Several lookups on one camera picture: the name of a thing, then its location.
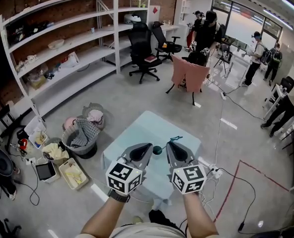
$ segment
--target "white shelving unit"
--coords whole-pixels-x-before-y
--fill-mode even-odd
[[[96,80],[107,76],[108,74],[115,72],[120,73],[120,67],[129,63],[130,56],[128,48],[131,43],[127,36],[119,38],[119,32],[132,29],[132,25],[119,24],[118,13],[131,12],[131,11],[146,11],[148,22],[148,8],[150,0],[148,0],[147,7],[118,7],[118,0],[113,0],[113,9],[109,10],[102,0],[96,0],[97,11],[80,14],[71,18],[64,19],[62,21],[55,22],[54,25],[40,31],[30,37],[23,39],[22,41],[10,46],[7,39],[6,28],[19,19],[23,19],[25,16],[35,13],[36,11],[44,8],[54,6],[60,3],[64,3],[71,0],[50,0],[30,7],[12,16],[9,19],[4,19],[0,15],[0,36],[2,39],[3,47],[12,70],[12,73],[16,79],[20,90],[23,93],[24,99],[29,103],[36,116],[42,117],[58,104],[69,98],[85,86],[95,82]],[[109,15],[114,24],[111,26],[102,26],[101,17]],[[49,33],[60,27],[70,25],[72,23],[82,21],[89,18],[98,18],[98,25],[95,28],[94,33],[87,31],[65,40],[62,47],[56,50],[45,50],[37,54],[37,60],[28,64],[19,73],[15,71],[16,63],[12,52],[22,47],[23,45],[29,45],[29,42],[42,38],[42,35]],[[103,37],[107,35],[114,35],[114,40],[108,43],[103,43]],[[79,58],[79,64],[72,68],[61,68],[55,72],[55,76],[52,79],[47,79],[37,90],[24,83],[22,77],[30,73],[43,63],[46,63],[51,58],[62,54],[65,51],[73,52],[73,49],[84,43],[99,40],[99,46],[92,47],[80,53],[76,53]],[[111,58],[115,65],[105,62],[106,58]]]

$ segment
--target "laundry basket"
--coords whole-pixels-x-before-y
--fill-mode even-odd
[[[103,113],[102,120],[100,122],[92,121],[98,129],[102,130],[105,127],[105,115],[104,115],[104,109],[103,107],[98,103],[90,103],[88,107],[84,107],[82,110],[82,116],[83,118],[87,119],[88,113],[92,110],[100,110]]]
[[[59,144],[61,141],[61,139],[59,139],[58,137],[54,137],[54,138],[51,138],[47,141],[47,143],[45,144],[45,146],[49,145],[49,144],[52,144],[52,143],[57,143]],[[56,164],[57,166],[60,166],[62,165],[65,161],[67,161],[68,159],[67,158],[62,158],[62,159],[59,159],[59,160],[51,160],[49,159],[47,156],[47,154],[45,154],[44,152],[42,152],[42,155],[43,157],[48,160],[48,161],[51,161],[53,164]]]
[[[82,159],[89,159],[92,156],[94,156],[94,154],[97,151],[96,140],[100,132],[100,130],[97,127],[95,127],[90,121],[87,121],[87,122],[88,122],[88,125],[90,126],[90,131],[91,131],[91,135],[90,135],[90,138],[88,138],[87,145],[80,146],[80,147],[71,146],[72,141],[79,134],[78,127],[76,124],[68,127],[62,136],[63,144]]]

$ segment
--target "pink chair cover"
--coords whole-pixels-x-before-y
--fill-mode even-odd
[[[187,92],[198,93],[201,89],[203,81],[205,81],[210,68],[189,63],[186,60],[171,56],[173,60],[173,76],[171,81],[179,86],[184,77],[187,82]]]

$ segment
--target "gray basket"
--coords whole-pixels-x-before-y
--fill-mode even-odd
[[[87,119],[88,117],[88,113],[92,110],[100,110],[103,113],[103,117],[102,120],[100,122],[95,122],[92,121],[91,123],[93,123],[98,129],[103,130],[103,128],[105,127],[105,115],[104,115],[104,109],[103,107],[98,104],[98,103],[90,103],[88,105],[88,107],[84,107],[82,110],[82,116],[84,119]]]
[[[50,139],[46,142],[45,146],[46,146],[46,145],[49,145],[49,144],[52,144],[52,143],[57,143],[57,144],[59,144],[60,141],[61,141],[61,139],[59,139],[58,137],[50,138]],[[42,152],[42,155],[43,155],[43,157],[44,157],[46,160],[52,162],[53,164],[56,164],[57,166],[62,165],[65,161],[68,160],[67,158],[62,158],[62,159],[60,159],[60,160],[50,160],[50,159],[47,158],[47,155],[46,155],[44,152]]]
[[[87,154],[89,151],[92,150],[92,148],[94,148],[98,134],[100,132],[100,130],[98,128],[96,128],[94,125],[93,126],[93,130],[95,131],[95,137],[85,146],[80,146],[77,148],[71,147],[71,143],[72,141],[76,138],[76,136],[78,135],[78,127],[77,125],[72,125],[70,127],[68,127],[65,132],[62,135],[62,142],[63,144],[69,148],[73,153],[82,156]]]

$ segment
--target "concrete floor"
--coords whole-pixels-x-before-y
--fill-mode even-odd
[[[213,57],[212,67],[216,61],[217,58]],[[67,117],[81,115],[82,107],[90,102],[100,103],[106,110],[107,125],[98,139],[98,153],[89,160],[78,161],[89,176],[105,182],[99,161],[102,151],[144,111],[150,110],[199,138],[205,161],[215,163],[217,160],[218,167],[252,183],[256,190],[256,200],[247,215],[243,232],[254,233],[282,227],[288,219],[285,216],[286,211],[294,201],[294,196],[287,190],[292,184],[293,163],[287,152],[281,150],[278,138],[270,139],[268,131],[260,128],[262,121],[243,111],[230,99],[223,101],[220,89],[210,82],[203,86],[203,93],[195,94],[195,100],[201,107],[192,106],[191,94],[183,90],[173,89],[166,94],[165,91],[172,84],[172,63],[166,61],[157,69],[159,82],[147,75],[140,85],[139,75],[129,77],[128,72],[134,70],[129,65],[120,75],[112,74],[86,87],[45,117],[48,135],[61,137],[62,124]],[[211,75],[212,81],[226,92],[232,90],[225,85],[222,66],[217,65],[212,69]],[[271,93],[271,88],[262,78],[263,74],[257,72],[254,84],[230,94],[236,103],[260,118],[266,112],[262,108],[264,99]],[[225,122],[220,123],[216,155],[221,113],[222,118],[237,129]],[[22,170],[22,182],[35,188],[36,176],[31,166],[26,166],[18,157],[12,158]],[[237,229],[253,200],[253,190],[243,181],[232,181],[232,176],[226,173],[222,175],[215,198],[209,205],[217,215],[216,225],[222,236],[245,237],[238,234]],[[94,182],[103,191],[108,190],[98,181]],[[90,189],[92,184],[93,181],[90,180],[80,191],[73,191],[63,178],[52,184],[40,182],[36,190],[40,196],[38,206],[29,202],[29,188],[17,186],[17,197],[13,202],[2,195],[0,218],[8,218],[11,223],[21,225],[20,237],[23,238],[50,238],[52,236],[48,230],[54,231],[59,238],[72,238],[103,205],[103,201]],[[212,198],[214,187],[213,181],[206,184],[204,195],[207,200]],[[134,197],[145,200],[144,195],[137,193]],[[184,212],[184,208],[178,191],[173,193],[171,201],[172,205],[165,207],[163,211],[179,225],[185,215],[180,214]],[[130,223],[134,215],[148,221],[147,214],[151,206],[151,203],[130,200],[125,206],[119,225]],[[206,210],[213,219],[213,213],[208,206]],[[261,220],[264,221],[264,226],[259,228],[257,224]]]

